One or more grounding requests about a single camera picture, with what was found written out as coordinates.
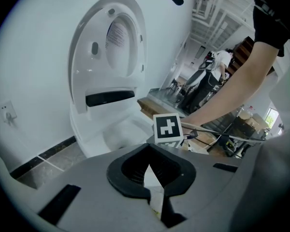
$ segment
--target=black sleeve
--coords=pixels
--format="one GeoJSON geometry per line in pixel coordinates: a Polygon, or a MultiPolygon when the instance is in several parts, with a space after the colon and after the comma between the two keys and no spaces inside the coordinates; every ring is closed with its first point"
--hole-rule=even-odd
{"type": "Polygon", "coordinates": [[[264,42],[279,49],[278,56],[284,56],[284,44],[289,39],[288,30],[271,16],[254,8],[253,21],[255,32],[255,42],[264,42]]]}

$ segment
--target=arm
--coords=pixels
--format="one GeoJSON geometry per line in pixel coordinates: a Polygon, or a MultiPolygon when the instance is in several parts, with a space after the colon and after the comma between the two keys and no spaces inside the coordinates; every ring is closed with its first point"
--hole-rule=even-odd
{"type": "Polygon", "coordinates": [[[256,42],[248,60],[225,86],[208,103],[182,121],[202,125],[241,106],[261,86],[277,54],[278,49],[256,42]]]}
{"type": "Polygon", "coordinates": [[[221,72],[221,78],[222,80],[225,80],[226,79],[226,75],[225,75],[225,70],[226,70],[226,65],[224,63],[220,63],[219,65],[219,68],[220,68],[220,72],[221,72]]]}

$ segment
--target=white cube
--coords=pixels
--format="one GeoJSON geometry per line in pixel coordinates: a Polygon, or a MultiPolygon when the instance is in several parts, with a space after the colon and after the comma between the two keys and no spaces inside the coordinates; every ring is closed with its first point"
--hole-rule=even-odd
{"type": "Polygon", "coordinates": [[[178,114],[154,115],[155,143],[177,148],[184,140],[178,114]]]}

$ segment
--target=electrical outlet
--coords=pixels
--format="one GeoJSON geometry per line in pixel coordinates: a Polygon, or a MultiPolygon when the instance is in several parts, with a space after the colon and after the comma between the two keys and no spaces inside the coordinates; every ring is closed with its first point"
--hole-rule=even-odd
{"type": "Polygon", "coordinates": [[[13,108],[11,101],[6,101],[6,102],[0,103],[0,114],[2,116],[3,121],[6,120],[6,117],[5,117],[6,113],[11,114],[11,119],[17,118],[16,112],[13,108]]]}

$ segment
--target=person in white shirt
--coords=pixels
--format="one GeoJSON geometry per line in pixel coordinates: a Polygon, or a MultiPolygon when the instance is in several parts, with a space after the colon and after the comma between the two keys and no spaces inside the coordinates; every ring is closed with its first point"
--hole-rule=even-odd
{"type": "Polygon", "coordinates": [[[189,113],[193,113],[199,106],[199,103],[207,96],[207,94],[219,83],[220,77],[225,80],[225,69],[228,68],[233,57],[233,51],[226,49],[216,52],[215,65],[206,71],[205,77],[201,80],[199,86],[192,94],[190,94],[186,107],[183,109],[189,113]]]}

